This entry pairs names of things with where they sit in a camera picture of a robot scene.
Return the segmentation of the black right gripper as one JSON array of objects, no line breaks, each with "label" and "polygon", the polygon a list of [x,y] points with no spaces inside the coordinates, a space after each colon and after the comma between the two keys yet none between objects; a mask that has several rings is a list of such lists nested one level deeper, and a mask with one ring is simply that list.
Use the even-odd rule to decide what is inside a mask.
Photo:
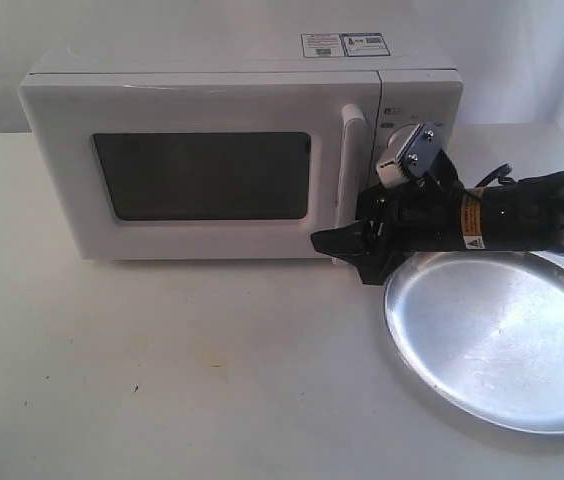
[{"label": "black right gripper", "polygon": [[310,236],[316,252],[353,266],[363,285],[381,286],[416,252],[462,249],[462,182],[442,153],[441,178],[425,178],[393,189],[381,183],[359,199],[359,221]]}]

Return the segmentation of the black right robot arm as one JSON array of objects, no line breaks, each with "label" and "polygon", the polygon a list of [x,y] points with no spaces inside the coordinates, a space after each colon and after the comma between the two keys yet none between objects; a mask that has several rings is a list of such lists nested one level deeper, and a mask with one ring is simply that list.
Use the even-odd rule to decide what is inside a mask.
[{"label": "black right robot arm", "polygon": [[472,189],[445,153],[433,173],[358,197],[356,220],[315,232],[314,249],[381,285],[420,252],[550,252],[564,256],[564,171],[515,181],[501,166]]}]

